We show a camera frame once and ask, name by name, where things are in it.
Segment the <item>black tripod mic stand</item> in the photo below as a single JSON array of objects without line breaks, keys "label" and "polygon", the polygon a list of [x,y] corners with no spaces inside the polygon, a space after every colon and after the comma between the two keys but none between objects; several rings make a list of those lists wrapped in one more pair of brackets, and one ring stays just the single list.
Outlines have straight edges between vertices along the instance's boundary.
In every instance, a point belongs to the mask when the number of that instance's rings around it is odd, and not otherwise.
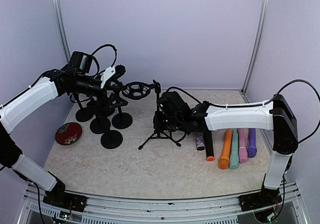
[{"label": "black tripod mic stand", "polygon": [[181,147],[181,140],[174,140],[172,137],[172,131],[155,131],[154,129],[153,118],[155,111],[161,111],[157,104],[161,92],[161,84],[155,80],[153,80],[151,84],[133,81],[126,84],[126,89],[122,90],[122,95],[137,102],[142,111],[146,112],[147,114],[151,114],[152,111],[154,111],[152,123],[149,122],[149,124],[152,124],[153,133],[138,147],[139,150],[141,150],[151,140],[170,140],[177,147]]}]

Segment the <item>orange mic round stand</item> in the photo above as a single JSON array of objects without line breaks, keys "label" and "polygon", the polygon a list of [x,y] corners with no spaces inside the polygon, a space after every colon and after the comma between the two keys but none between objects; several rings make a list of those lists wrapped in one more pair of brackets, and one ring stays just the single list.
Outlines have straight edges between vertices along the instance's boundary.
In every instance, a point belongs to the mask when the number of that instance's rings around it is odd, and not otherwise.
[{"label": "orange mic round stand", "polygon": [[118,107],[117,110],[118,113],[111,120],[113,127],[120,130],[130,127],[133,123],[132,116],[127,112],[123,112],[121,107]]}]

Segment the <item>orange microphone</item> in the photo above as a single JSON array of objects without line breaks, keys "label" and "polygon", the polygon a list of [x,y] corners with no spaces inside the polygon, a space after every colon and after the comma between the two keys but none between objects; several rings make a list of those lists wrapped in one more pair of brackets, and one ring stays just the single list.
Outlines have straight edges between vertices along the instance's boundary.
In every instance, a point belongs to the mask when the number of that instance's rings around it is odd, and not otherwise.
[{"label": "orange microphone", "polygon": [[228,129],[225,132],[224,136],[224,143],[223,148],[221,152],[221,156],[218,160],[218,167],[222,170],[225,170],[230,165],[230,153],[231,153],[231,147],[232,147],[232,136],[233,136],[233,130]]}]

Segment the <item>glitter silver microphone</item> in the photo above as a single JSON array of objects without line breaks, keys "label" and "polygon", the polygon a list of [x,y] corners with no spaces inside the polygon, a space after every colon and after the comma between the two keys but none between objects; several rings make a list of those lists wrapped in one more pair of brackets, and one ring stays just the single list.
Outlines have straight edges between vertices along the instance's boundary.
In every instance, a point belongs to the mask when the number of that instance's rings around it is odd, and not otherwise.
[{"label": "glitter silver microphone", "polygon": [[202,132],[194,133],[195,146],[198,151],[203,151],[205,149],[205,141]]}]

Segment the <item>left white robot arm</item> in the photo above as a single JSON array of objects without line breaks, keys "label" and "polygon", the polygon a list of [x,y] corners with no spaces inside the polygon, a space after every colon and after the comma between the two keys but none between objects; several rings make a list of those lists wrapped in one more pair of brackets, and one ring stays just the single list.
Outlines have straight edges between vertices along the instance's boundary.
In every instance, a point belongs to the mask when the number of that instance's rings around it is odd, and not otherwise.
[{"label": "left white robot arm", "polygon": [[114,87],[108,82],[125,74],[123,65],[106,68],[99,79],[89,76],[93,55],[75,51],[63,68],[45,71],[26,90],[0,107],[0,163],[13,169],[28,181],[47,192],[57,205],[63,207],[70,202],[70,195],[62,188],[64,184],[28,156],[15,144],[10,134],[30,114],[44,104],[63,94],[84,94],[103,100]]}]

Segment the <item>purple microphone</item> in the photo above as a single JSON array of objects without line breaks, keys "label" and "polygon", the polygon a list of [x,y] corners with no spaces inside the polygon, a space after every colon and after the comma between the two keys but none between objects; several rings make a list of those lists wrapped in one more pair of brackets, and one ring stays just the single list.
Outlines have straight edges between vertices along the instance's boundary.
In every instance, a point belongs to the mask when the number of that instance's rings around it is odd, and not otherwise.
[{"label": "purple microphone", "polygon": [[247,155],[249,158],[255,158],[258,152],[256,145],[256,129],[250,128],[248,131]]}]

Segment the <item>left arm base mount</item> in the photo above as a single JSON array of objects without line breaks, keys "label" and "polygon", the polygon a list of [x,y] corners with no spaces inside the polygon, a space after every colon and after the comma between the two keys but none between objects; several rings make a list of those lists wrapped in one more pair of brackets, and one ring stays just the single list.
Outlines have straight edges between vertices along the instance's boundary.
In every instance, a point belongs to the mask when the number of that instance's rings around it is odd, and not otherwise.
[{"label": "left arm base mount", "polygon": [[47,193],[43,198],[43,202],[69,211],[84,212],[87,197],[68,192],[63,193],[61,196],[54,196],[53,194]]}]

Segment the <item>pink mic round stand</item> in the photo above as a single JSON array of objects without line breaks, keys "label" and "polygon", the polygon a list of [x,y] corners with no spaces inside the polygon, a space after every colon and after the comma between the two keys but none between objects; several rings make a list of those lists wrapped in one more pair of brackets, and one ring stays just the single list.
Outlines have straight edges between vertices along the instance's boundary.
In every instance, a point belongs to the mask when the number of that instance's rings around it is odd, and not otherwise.
[{"label": "pink mic round stand", "polygon": [[78,122],[87,122],[89,121],[93,116],[94,113],[92,111],[92,108],[90,106],[83,106],[79,101],[77,102],[79,106],[79,110],[75,114],[75,118]]}]

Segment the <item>teal microphone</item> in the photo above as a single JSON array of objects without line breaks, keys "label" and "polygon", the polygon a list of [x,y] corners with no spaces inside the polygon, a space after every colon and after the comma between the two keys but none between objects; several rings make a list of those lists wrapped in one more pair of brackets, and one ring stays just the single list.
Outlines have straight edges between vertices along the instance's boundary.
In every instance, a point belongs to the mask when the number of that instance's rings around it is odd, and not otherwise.
[{"label": "teal microphone", "polygon": [[239,167],[239,135],[236,129],[232,130],[231,149],[229,156],[229,168],[236,170]]}]

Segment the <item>pink microphone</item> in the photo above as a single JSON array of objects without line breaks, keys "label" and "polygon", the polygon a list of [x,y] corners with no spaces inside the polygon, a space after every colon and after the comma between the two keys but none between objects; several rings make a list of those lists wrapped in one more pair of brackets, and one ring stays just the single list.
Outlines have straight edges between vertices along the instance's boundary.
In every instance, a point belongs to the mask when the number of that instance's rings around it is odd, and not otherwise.
[{"label": "pink microphone", "polygon": [[243,128],[239,128],[237,130],[238,133],[238,156],[239,156],[239,162],[241,164],[246,163],[248,161],[248,150],[247,150],[247,145],[248,145],[248,134]]}]

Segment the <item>glitter mic round stand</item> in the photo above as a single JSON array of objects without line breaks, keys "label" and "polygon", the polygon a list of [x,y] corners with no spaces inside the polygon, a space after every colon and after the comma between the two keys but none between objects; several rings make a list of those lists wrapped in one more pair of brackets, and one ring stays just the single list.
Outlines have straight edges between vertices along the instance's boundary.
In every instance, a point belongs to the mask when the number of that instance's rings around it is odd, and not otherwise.
[{"label": "glitter mic round stand", "polygon": [[106,131],[102,134],[100,138],[101,145],[108,150],[118,148],[123,142],[123,135],[117,131],[111,129],[111,122],[108,120],[106,125]]}]

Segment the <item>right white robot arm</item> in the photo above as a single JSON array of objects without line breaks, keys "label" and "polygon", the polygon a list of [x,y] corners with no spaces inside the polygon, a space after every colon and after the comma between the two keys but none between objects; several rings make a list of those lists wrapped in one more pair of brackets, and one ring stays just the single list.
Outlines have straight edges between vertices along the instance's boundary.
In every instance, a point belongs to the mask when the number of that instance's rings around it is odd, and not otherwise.
[{"label": "right white robot arm", "polygon": [[279,94],[272,101],[218,105],[208,101],[194,108],[176,91],[164,92],[156,101],[163,112],[165,130],[205,133],[222,129],[262,129],[273,131],[271,161],[264,188],[257,192],[256,202],[266,206],[280,187],[292,154],[298,148],[297,120],[285,98]]}]

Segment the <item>teal mic round stand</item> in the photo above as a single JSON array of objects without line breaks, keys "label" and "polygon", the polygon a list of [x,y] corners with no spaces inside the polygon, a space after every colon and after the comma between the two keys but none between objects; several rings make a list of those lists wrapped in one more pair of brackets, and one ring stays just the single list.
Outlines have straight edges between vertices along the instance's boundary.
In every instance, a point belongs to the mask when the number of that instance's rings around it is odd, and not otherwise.
[{"label": "teal mic round stand", "polygon": [[107,115],[97,115],[90,123],[90,131],[94,134],[103,134],[111,127]]}]

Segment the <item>black microphone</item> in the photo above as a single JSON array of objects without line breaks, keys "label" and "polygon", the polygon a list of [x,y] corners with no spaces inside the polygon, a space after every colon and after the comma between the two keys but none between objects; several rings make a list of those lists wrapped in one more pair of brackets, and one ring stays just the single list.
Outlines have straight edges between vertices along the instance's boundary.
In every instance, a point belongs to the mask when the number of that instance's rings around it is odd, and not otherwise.
[{"label": "black microphone", "polygon": [[205,144],[205,151],[206,151],[206,160],[208,162],[213,162],[215,160],[215,156],[214,156],[212,132],[210,130],[206,130],[203,136],[204,136],[204,144]]}]

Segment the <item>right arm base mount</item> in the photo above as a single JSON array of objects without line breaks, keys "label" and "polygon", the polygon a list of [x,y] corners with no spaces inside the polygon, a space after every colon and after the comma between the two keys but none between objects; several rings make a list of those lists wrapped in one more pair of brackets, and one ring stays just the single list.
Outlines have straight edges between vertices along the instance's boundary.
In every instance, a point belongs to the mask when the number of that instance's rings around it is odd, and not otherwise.
[{"label": "right arm base mount", "polygon": [[238,197],[240,208],[242,212],[251,211],[275,205],[282,202],[280,194],[271,195],[269,193],[255,192]]}]

